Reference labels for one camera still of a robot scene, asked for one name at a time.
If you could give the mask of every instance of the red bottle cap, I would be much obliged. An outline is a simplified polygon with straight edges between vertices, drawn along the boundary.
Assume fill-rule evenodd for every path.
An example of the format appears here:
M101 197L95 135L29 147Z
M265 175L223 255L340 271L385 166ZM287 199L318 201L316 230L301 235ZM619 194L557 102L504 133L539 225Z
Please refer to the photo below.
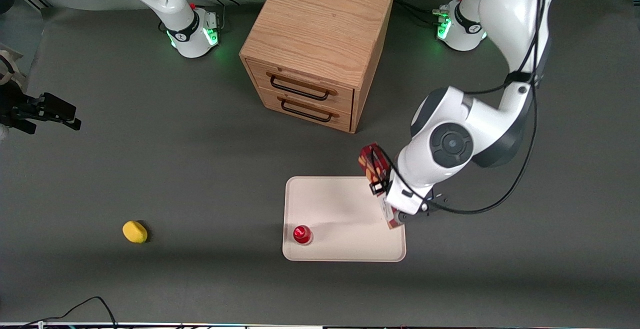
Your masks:
M293 229L293 239L300 244L307 244L311 240L311 229L307 225L298 225Z

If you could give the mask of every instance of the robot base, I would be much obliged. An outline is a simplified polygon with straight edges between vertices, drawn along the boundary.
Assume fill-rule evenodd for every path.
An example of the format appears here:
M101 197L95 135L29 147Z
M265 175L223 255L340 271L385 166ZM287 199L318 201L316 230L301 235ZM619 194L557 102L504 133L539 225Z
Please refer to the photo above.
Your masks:
M449 3L441 5L441 11L453 13L459 0L451 0ZM458 23L455 15L449 14L445 21L438 26L436 38L445 42L451 49L460 52L471 51L475 49L483 39L487 37L485 29L481 28L476 33L467 33L462 24Z
M218 45L218 20L216 13L208 12L203 8L195 8L194 12L199 16L199 28L188 41L174 40L169 35L171 45L185 58L198 58L208 53L211 48Z

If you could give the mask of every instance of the black metal handle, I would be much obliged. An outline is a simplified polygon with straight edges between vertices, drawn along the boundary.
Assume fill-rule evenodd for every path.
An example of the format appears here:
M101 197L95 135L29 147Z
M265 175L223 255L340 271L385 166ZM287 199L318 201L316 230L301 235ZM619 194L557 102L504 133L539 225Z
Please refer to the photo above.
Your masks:
M305 98L313 99L314 101L320 101L320 102L321 101L326 101L327 98L329 98L329 91L328 90L324 92L324 95L318 96L318 95L309 94L308 92L295 90L295 89L293 89L291 87L288 87L288 86L284 86L284 85L280 85L280 84L274 83L274 80L276 80L276 76L272 75L271 76L271 80L270 80L271 86L276 88L276 89L284 90L285 92L290 92L290 93L293 93L293 94L302 95Z
M315 115L311 115L311 114L307 114L306 112L302 112L299 110L295 110L292 108L287 108L285 105L287 101L285 99L282 99L282 102L280 104L280 106L282 107L282 110L284 111L288 111L290 113L296 114L296 115L302 115L302 117L306 117L309 119L313 119L313 120L317 120L318 122L322 122L322 123L328 123L331 120L332 114L329 113L329 117L319 117L319 116L315 116Z

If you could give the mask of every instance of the wooden drawer cabinet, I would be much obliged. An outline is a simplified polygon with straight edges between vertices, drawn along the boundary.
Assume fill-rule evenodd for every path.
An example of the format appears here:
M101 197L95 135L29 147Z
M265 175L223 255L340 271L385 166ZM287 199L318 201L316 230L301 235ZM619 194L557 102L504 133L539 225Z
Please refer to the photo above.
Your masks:
M267 0L240 59L271 110L355 133L393 0Z

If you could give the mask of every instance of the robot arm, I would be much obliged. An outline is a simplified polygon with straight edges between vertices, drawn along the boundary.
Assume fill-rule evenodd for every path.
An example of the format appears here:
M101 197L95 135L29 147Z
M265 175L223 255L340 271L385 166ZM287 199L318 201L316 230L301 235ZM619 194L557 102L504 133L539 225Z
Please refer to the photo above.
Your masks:
M218 44L215 13L192 8L187 0L139 0L160 18L171 44L186 58L198 58Z
M434 90L413 117L411 142L398 155L398 172L391 170L388 204L409 215L426 211L434 185L470 161L497 167L514 158L533 98L534 61L539 74L546 58L550 4L551 0L479 0L479 23L509 65L500 105L494 108L455 87ZM542 16L537 31L538 10ZM532 50L536 35L537 49Z

